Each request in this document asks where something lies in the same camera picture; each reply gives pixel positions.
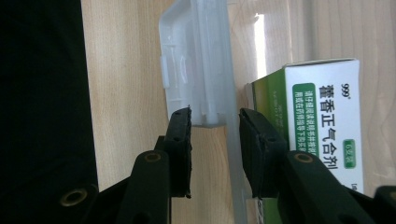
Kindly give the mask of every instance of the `green label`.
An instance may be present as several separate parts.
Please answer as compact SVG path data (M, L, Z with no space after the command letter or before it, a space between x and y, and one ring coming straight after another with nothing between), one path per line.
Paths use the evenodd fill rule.
M319 156L315 85L294 85L293 105L296 149Z
M279 134L289 139L285 70L253 82L252 88L255 109L264 114Z
M356 166L356 149L355 140L344 140L344 166L347 169L353 169Z
M263 223L282 224L279 209L277 208L277 199L265 198L263 199Z

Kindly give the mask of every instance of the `black backdrop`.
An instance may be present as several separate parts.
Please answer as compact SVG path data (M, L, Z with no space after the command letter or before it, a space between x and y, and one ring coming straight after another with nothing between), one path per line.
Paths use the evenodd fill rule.
M79 0L1 0L0 223L97 185Z

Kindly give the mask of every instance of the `wooden surface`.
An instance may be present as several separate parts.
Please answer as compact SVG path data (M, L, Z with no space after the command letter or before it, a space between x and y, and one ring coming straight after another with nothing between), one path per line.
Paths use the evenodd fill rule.
M159 18L173 1L82 0L100 190L127 177L167 127ZM244 85L285 63L361 60L365 192L396 185L396 1L236 0L229 5L239 106ZM192 199L173 223L233 223L224 128L192 129Z

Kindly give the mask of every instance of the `clear plastic box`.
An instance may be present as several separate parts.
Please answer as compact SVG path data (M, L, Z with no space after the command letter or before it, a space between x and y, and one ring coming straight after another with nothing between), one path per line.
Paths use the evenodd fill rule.
M191 107L191 123L226 125L235 223L247 223L227 0L176 0L161 16L168 117Z

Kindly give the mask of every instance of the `white and green box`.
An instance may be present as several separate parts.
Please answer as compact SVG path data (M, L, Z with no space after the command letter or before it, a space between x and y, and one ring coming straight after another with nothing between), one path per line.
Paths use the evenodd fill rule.
M363 193L358 60L287 64L248 84L247 95L290 150L318 156L341 184Z

